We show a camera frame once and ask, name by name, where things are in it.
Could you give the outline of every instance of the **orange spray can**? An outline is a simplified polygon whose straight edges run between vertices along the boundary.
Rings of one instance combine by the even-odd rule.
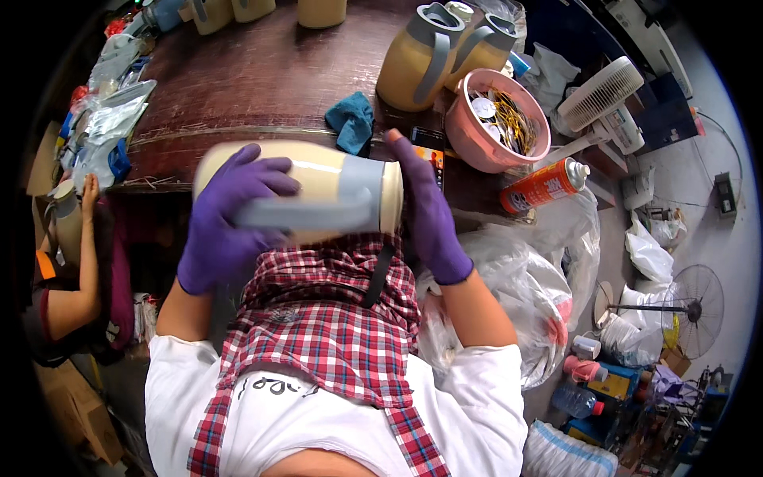
[[[585,187],[591,169],[571,157],[538,169],[501,191],[501,205],[511,214],[519,214],[566,195],[577,194]]]

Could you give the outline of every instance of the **electric fan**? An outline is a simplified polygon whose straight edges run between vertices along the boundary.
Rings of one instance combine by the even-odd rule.
[[[678,345],[688,359],[705,354],[715,342],[723,322],[723,288],[715,272],[701,264],[689,266],[673,279],[662,303],[612,305],[612,288],[602,282],[594,301],[597,326],[618,310],[659,311],[662,336],[668,347]]]
[[[641,129],[625,107],[625,100],[644,85],[644,78],[627,56],[605,66],[559,105],[559,114],[575,132],[591,125],[583,136],[549,153],[544,162],[555,163],[588,146],[614,141],[623,154],[644,145]]]

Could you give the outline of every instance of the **plaid apron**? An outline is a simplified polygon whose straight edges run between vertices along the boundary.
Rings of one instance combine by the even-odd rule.
[[[412,475],[450,475],[405,381],[420,315],[400,237],[354,234],[320,247],[274,250],[258,258],[223,344],[217,393],[196,430],[188,470],[219,475],[239,375],[254,363],[281,363],[310,374],[326,391],[384,409]],[[386,257],[388,267],[384,249],[394,250]],[[386,268],[385,279],[375,292],[378,299],[364,304],[366,291],[376,288],[377,265],[382,272]]]

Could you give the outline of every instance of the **wooden workbench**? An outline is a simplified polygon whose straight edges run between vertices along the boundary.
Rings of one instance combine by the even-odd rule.
[[[395,110],[375,94],[389,44],[421,3],[352,0],[344,23],[309,30],[297,24],[296,2],[279,1],[258,21],[233,22],[206,37],[192,22],[163,35],[142,77],[156,79],[158,86],[130,142],[133,169],[127,184],[114,192],[191,190],[199,160],[223,141],[278,138],[334,147],[336,136],[324,113],[355,91],[374,108],[373,159],[390,159],[382,141],[390,127],[403,134],[412,126],[442,131],[455,98],[451,92],[416,114]],[[462,218],[511,223],[497,197],[513,180],[446,159],[446,198]]]

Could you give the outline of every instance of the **purple glove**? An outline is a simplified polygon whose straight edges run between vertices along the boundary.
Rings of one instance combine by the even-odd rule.
[[[387,131],[387,147],[400,161],[408,195],[408,225],[416,254],[440,285],[463,282],[474,263],[456,239],[456,226],[445,196],[437,187],[429,161],[416,155],[397,129]]]
[[[232,155],[194,203],[188,241],[178,265],[178,282],[186,293],[209,291],[285,240],[278,230],[236,229],[228,222],[253,198],[299,192],[299,182],[286,175],[291,160],[268,157],[255,161],[260,152],[257,144],[250,144]]]

